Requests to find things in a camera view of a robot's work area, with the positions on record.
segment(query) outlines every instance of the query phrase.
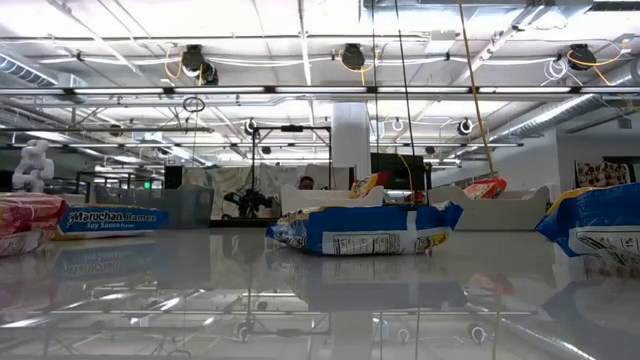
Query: ramen noodle package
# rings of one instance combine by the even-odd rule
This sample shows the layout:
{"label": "ramen noodle package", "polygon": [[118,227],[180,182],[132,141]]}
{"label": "ramen noodle package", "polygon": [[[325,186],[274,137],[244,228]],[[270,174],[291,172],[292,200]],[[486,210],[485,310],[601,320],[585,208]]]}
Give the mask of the ramen noodle package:
{"label": "ramen noodle package", "polygon": [[497,199],[507,188],[503,179],[479,180],[467,186],[464,193],[473,200]]}
{"label": "ramen noodle package", "polygon": [[349,197],[352,199],[359,199],[367,196],[369,191],[371,191],[371,189],[373,189],[374,187],[384,186],[384,184],[386,184],[387,182],[388,177],[388,172],[381,171],[379,173],[371,174],[363,180],[354,182],[351,186]]}
{"label": "ramen noodle package", "polygon": [[135,236],[162,229],[166,212],[134,206],[71,205],[60,219],[56,240]]}
{"label": "ramen noodle package", "polygon": [[66,203],[40,193],[0,193],[0,257],[32,251],[51,239]]}
{"label": "ramen noodle package", "polygon": [[564,193],[536,231],[569,256],[593,255],[640,266],[640,184],[581,188]]}
{"label": "ramen noodle package", "polygon": [[461,214],[451,202],[305,209],[270,225],[267,238],[325,255],[422,254],[447,241]]}

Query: maruchan logo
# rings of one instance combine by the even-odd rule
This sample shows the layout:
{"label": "maruchan logo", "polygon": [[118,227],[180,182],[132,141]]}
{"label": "maruchan logo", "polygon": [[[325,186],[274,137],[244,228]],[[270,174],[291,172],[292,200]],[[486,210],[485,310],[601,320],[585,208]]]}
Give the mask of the maruchan logo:
{"label": "maruchan logo", "polygon": [[140,215],[121,212],[85,212],[77,211],[69,215],[69,224],[76,222],[155,222],[156,215]]}

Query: metal frame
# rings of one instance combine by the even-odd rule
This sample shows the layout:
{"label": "metal frame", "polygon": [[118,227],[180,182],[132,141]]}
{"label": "metal frame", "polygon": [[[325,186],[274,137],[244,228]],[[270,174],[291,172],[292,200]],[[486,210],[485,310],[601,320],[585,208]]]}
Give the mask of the metal frame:
{"label": "metal frame", "polygon": [[[256,143],[256,133],[260,130],[266,130],[267,133]],[[254,126],[251,135],[251,190],[256,190],[256,145],[260,145],[274,130],[281,132],[303,132],[311,130],[314,134],[318,134],[316,130],[326,130],[329,133],[329,142],[326,143],[320,136],[318,138],[329,148],[329,190],[331,190],[331,175],[333,169],[333,153],[331,126],[301,126],[301,125],[284,125],[284,126]]]}

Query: black cable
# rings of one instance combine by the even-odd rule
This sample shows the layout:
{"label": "black cable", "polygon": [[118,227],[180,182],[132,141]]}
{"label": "black cable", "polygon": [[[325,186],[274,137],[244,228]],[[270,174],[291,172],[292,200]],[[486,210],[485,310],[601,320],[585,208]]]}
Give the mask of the black cable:
{"label": "black cable", "polygon": [[[378,67],[376,66],[377,62],[377,53],[376,53],[376,2],[371,2],[371,28],[372,36],[373,36],[373,86],[378,88]],[[375,93],[375,101],[376,101],[376,171],[380,171],[380,113],[378,112],[378,91]]]}
{"label": "black cable", "polygon": [[402,59],[402,76],[404,78],[404,96],[407,101],[407,119],[409,122],[409,137],[411,139],[411,154],[414,156],[414,160],[415,160],[416,148],[413,142],[413,128],[411,126],[411,107],[409,106],[409,89],[408,89],[409,85],[407,83],[407,66],[404,61],[404,45],[402,44],[402,30],[399,27],[400,11],[398,10],[398,0],[394,0],[394,2],[396,5],[396,18],[398,19],[398,40],[400,41],[400,58]]}

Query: nutrition facts label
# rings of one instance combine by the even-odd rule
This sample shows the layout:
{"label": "nutrition facts label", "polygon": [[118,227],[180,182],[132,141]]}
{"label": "nutrition facts label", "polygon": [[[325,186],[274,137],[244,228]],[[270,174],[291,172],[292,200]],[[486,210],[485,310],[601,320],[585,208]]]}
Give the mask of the nutrition facts label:
{"label": "nutrition facts label", "polygon": [[386,233],[334,235],[336,255],[387,254],[400,250],[400,235]]}

